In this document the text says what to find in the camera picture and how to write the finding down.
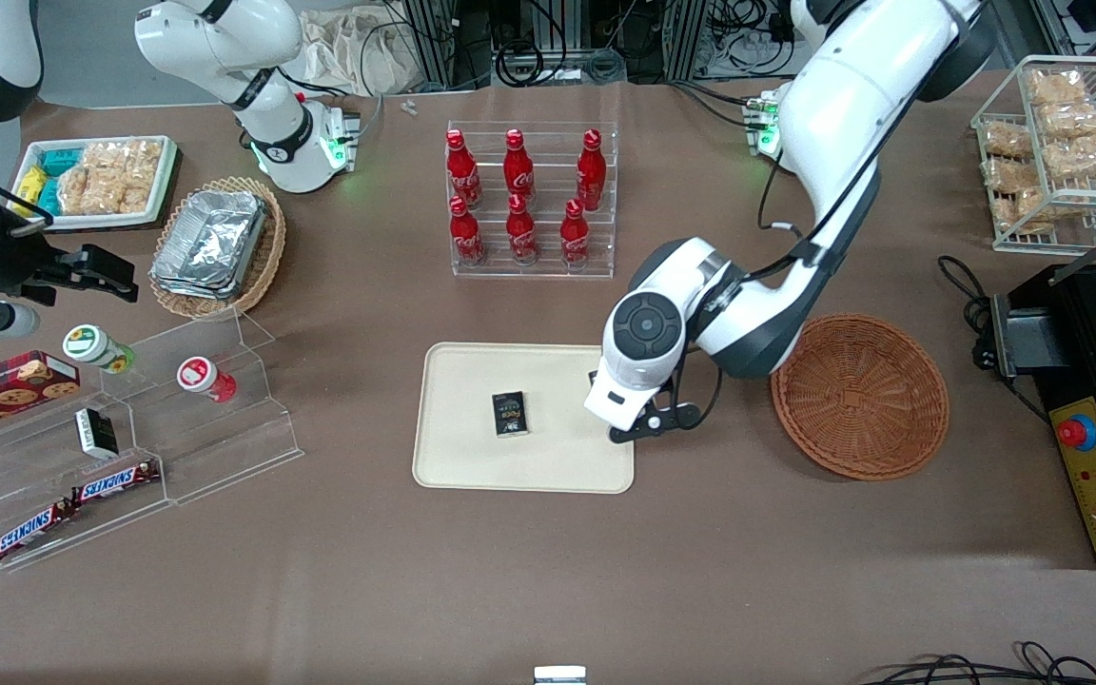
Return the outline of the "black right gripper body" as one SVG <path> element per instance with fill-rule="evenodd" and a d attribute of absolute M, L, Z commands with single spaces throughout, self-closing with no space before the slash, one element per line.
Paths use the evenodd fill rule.
<path fill-rule="evenodd" d="M 44 228 L 42 222 L 0 222 L 0 295 L 52 306 L 56 287 L 70 285 L 65 252 L 49 246 Z"/>

